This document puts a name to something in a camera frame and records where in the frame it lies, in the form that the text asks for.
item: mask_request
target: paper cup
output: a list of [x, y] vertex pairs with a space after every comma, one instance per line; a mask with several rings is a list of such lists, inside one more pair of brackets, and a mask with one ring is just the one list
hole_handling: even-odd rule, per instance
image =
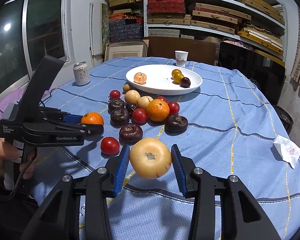
[[176, 53], [176, 66], [185, 67], [188, 57], [188, 52], [182, 50], [175, 50]]

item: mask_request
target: bolt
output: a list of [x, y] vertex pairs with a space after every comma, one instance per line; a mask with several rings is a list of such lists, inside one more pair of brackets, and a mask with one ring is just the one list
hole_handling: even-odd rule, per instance
[[232, 182], [237, 182], [239, 178], [236, 175], [231, 175], [229, 178]]
[[99, 168], [99, 169], [97, 170], [97, 172], [100, 173], [100, 174], [104, 174], [104, 173], [107, 172], [107, 169], [106, 169], [105, 167], [101, 167], [101, 168]]
[[194, 169], [193, 169], [193, 172], [194, 172], [195, 174], [202, 174], [202, 173], [203, 173], [203, 169], [201, 169], [201, 168], [194, 168]]
[[64, 181], [64, 182], [68, 182], [69, 180], [71, 180], [70, 175], [65, 175], [65, 176], [62, 177], [62, 181]]

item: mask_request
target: white shelf board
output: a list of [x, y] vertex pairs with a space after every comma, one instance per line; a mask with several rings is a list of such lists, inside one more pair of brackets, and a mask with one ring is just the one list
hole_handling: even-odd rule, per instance
[[277, 20], [273, 19], [272, 17], [256, 10], [255, 8], [252, 8], [252, 7], [249, 7], [249, 6], [246, 6], [245, 4], [243, 3], [240, 3], [240, 2], [237, 2], [237, 1], [234, 1], [234, 0], [214, 0], [214, 1], [219, 1], [219, 2], [222, 2], [222, 3], [229, 3], [232, 5], [232, 8], [231, 9], [237, 9], [237, 10], [240, 10], [239, 7], [241, 7], [242, 9], [244, 9], [244, 13], [247, 13], [247, 14], [250, 14], [252, 17], [256, 17], [257, 15], [259, 16], [262, 16], [264, 18], [266, 18], [268, 21], [271, 21], [273, 23], [275, 23], [276, 25], [278, 25], [279, 27], [285, 29], [285, 25], [283, 25], [282, 23], [278, 22]]
[[156, 23], [148, 23], [147, 24], [147, 23], [145, 23], [145, 26], [147, 26], [148, 28], [181, 28], [181, 29], [197, 30], [197, 31], [208, 32], [208, 33], [215, 33], [215, 34], [218, 34], [218, 35], [226, 36], [226, 37], [229, 37], [229, 38], [233, 38], [233, 39], [248, 43], [248, 44], [250, 44], [252, 46], [255, 46], [259, 49], [265, 50], [269, 54], [274, 55], [274, 56], [278, 57], [281, 60], [283, 59], [283, 57], [280, 54], [274, 52], [271, 49], [268, 49], [265, 46], [262, 46], [261, 44], [259, 44], [257, 42], [254, 42], [254, 41], [246, 39], [244, 37], [240, 37], [238, 35], [227, 33], [227, 32], [217, 31], [217, 30], [214, 30], [214, 29], [204, 28], [204, 27], [200, 27], [200, 26], [192, 26], [192, 25], [189, 26], [189, 25], [181, 25], [181, 24], [156, 24]]

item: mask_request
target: window frame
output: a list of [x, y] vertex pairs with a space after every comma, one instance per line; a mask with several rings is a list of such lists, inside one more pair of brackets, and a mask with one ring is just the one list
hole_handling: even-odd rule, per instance
[[[13, 2], [15, 0], [8, 0], [5, 4]], [[72, 43], [72, 34], [71, 34], [71, 13], [70, 13], [71, 0], [61, 0], [61, 32], [65, 56], [62, 60], [65, 61], [63, 68], [74, 64], [74, 49]], [[15, 83], [10, 85], [0, 94], [0, 101], [4, 99], [8, 94], [13, 90], [26, 86], [33, 75], [33, 70], [31, 68], [29, 50], [27, 44], [27, 33], [26, 33], [26, 14], [27, 14], [28, 0], [24, 0], [22, 8], [22, 17], [21, 17], [21, 34], [22, 34], [22, 45], [23, 45], [23, 55], [25, 58], [27, 75], [17, 80]]]

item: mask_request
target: black basket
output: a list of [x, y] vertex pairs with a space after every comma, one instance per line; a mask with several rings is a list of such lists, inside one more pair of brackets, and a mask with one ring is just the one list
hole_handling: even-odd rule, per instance
[[275, 109], [277, 115], [279, 116], [285, 130], [287, 131], [287, 134], [289, 134], [291, 132], [292, 125], [293, 125], [293, 120], [291, 116], [280, 106], [273, 106], [273, 108]]

